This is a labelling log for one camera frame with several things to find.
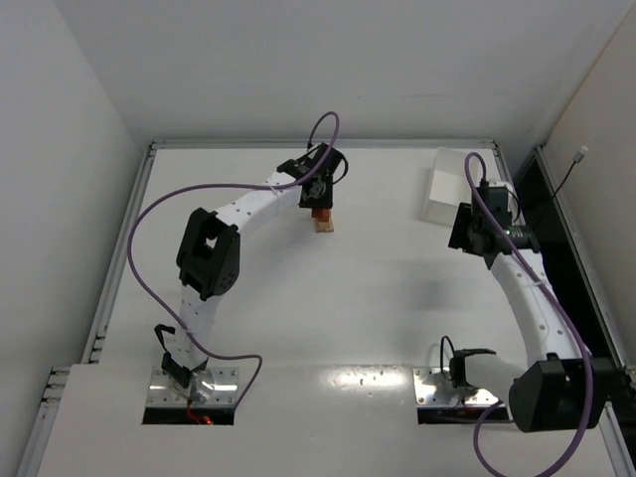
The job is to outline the red-brown triangle wood block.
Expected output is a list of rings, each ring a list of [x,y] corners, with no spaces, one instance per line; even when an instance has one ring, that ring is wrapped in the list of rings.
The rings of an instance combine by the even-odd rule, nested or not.
[[[322,213],[324,213],[324,212],[327,212],[328,214],[330,214],[331,210],[330,210],[330,209],[324,209],[324,208],[320,208],[320,209],[316,208],[316,209],[313,209],[313,210],[312,210],[312,213],[311,213],[311,217],[312,217],[312,218],[315,218],[316,216],[318,216],[318,215],[320,215],[320,214],[322,214]]]

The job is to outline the long light wood block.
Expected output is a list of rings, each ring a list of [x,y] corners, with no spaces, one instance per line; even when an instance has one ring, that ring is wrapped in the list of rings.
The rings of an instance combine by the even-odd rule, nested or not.
[[[334,225],[332,222],[314,222],[314,229],[317,234],[328,234],[334,231]]]

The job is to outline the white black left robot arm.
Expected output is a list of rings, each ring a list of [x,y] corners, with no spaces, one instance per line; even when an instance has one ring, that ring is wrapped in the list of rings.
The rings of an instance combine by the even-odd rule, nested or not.
[[[327,144],[313,146],[297,159],[288,159],[258,188],[219,209],[195,210],[186,225],[176,263],[181,303],[176,328],[157,326],[174,341],[164,346],[162,369],[184,390],[203,370],[209,355],[201,349],[210,337],[222,296],[239,278],[240,246],[260,227],[283,211],[309,209],[322,219],[333,208],[334,175],[348,168],[344,154]]]

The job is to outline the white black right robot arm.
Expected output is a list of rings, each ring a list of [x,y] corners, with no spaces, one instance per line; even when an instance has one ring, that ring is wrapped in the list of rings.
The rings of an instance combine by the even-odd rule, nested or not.
[[[520,368],[490,349],[456,350],[449,380],[457,389],[485,389],[507,406],[524,432],[595,427],[617,383],[607,358],[585,360],[556,310],[539,243],[527,226],[516,226],[504,185],[480,182],[460,205],[449,245],[480,256],[503,289],[524,341]]]

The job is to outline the white perforated box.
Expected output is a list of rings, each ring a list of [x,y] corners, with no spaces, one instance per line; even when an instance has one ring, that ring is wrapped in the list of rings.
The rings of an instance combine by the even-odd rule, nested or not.
[[[469,203],[471,192],[464,164],[467,150],[438,148],[429,169],[421,218],[451,228],[461,203]]]

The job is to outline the red-brown arch wood block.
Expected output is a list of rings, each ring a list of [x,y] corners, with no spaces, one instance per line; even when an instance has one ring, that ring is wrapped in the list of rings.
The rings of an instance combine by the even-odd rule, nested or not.
[[[317,224],[331,224],[332,223],[332,218],[331,218],[330,214],[328,214],[327,212],[324,212],[324,213],[316,216],[314,218],[314,221]]]

